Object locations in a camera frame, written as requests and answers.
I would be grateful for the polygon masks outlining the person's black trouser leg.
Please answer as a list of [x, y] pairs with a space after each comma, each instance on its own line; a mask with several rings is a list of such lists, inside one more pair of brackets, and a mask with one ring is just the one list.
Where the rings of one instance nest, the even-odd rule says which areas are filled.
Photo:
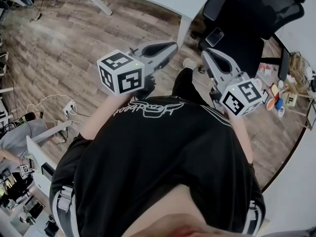
[[193, 70], [184, 68], [177, 76], [173, 89], [172, 96], [180, 97], [181, 99], [193, 102], [198, 105], [209, 106], [192, 83]]

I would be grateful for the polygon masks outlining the person's right forearm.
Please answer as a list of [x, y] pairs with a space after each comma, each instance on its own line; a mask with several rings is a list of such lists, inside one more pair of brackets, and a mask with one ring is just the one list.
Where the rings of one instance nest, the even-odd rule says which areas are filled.
[[249, 164], [253, 163], [253, 150], [251, 148], [251, 143], [249, 135], [246, 129], [244, 119], [242, 117], [236, 118], [231, 112], [225, 110], [225, 114], [228, 116], [230, 123], [236, 133], [242, 150], [247, 158]]

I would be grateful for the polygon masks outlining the wooden crate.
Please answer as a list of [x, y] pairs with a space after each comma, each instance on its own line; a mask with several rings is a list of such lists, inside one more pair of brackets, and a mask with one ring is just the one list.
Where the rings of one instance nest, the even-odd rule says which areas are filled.
[[290, 53], [289, 56], [289, 73], [295, 79], [294, 86], [296, 91], [303, 95], [308, 95], [310, 88], [309, 81], [305, 78], [305, 68], [307, 62], [301, 56], [300, 52]]

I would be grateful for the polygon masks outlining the person's black t-shirt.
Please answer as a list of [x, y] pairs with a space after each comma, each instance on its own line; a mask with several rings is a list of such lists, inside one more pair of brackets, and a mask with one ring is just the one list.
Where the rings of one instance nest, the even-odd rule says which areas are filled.
[[93, 140], [78, 135], [54, 171], [49, 202], [68, 237], [121, 237], [178, 185], [189, 187], [212, 227], [242, 233], [252, 202], [264, 219], [261, 189], [231, 123], [175, 97], [130, 102]]

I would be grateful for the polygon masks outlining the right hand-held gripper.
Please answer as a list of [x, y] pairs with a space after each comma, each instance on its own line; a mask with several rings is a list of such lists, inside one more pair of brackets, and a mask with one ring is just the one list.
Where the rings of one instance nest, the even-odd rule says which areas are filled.
[[263, 91], [260, 85], [246, 72], [241, 72], [232, 57], [220, 50], [206, 48], [201, 58], [207, 75], [215, 81], [210, 97], [216, 107], [223, 107], [233, 116], [242, 117], [262, 103]]

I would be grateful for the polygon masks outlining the white power strip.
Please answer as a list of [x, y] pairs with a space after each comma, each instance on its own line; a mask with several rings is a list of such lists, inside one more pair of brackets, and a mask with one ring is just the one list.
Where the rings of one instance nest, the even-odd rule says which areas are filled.
[[63, 112], [65, 116], [75, 115], [76, 104], [73, 100], [70, 100], [69, 103], [64, 107]]

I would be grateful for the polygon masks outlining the person's left forearm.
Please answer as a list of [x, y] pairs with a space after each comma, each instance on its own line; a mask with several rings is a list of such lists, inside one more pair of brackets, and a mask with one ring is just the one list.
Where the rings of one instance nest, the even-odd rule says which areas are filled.
[[80, 130], [81, 136], [86, 140], [93, 140], [107, 120], [132, 98], [132, 94], [119, 96], [110, 95], [101, 106], [87, 119]]

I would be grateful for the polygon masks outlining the black mesh office chair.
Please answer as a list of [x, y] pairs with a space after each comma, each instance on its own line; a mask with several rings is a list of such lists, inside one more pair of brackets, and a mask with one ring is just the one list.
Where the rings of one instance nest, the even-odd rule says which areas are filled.
[[[203, 8], [205, 30], [198, 48], [214, 48], [232, 57], [250, 77], [256, 76], [264, 41], [286, 24], [302, 18], [305, 0], [208, 0]], [[211, 47], [205, 38], [220, 28], [224, 37]]]

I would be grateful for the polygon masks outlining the smartphone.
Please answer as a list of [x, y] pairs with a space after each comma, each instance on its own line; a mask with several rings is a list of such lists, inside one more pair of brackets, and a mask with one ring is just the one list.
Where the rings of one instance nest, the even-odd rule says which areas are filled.
[[223, 37], [224, 33], [217, 27], [205, 38], [205, 40], [211, 47], [214, 47]]

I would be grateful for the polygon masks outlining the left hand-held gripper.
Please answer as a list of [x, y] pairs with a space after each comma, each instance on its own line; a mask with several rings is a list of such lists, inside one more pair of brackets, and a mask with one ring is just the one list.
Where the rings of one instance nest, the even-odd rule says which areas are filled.
[[124, 53], [118, 49], [97, 61], [101, 83], [115, 96], [137, 92], [146, 98], [155, 88], [151, 70], [163, 69], [177, 53], [174, 41], [152, 41]]

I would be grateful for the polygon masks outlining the person's beige shoe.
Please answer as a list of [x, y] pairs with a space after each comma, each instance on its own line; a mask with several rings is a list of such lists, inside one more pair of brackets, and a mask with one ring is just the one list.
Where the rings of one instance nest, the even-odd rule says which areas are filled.
[[194, 71], [197, 68], [197, 63], [190, 58], [185, 58], [183, 60], [183, 68], [188, 68]]

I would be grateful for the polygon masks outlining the small cardboard box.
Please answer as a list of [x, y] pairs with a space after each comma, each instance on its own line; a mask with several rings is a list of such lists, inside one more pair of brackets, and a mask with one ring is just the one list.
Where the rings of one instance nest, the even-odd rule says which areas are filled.
[[298, 95], [292, 92], [285, 92], [282, 95], [283, 103], [288, 107], [295, 107]]

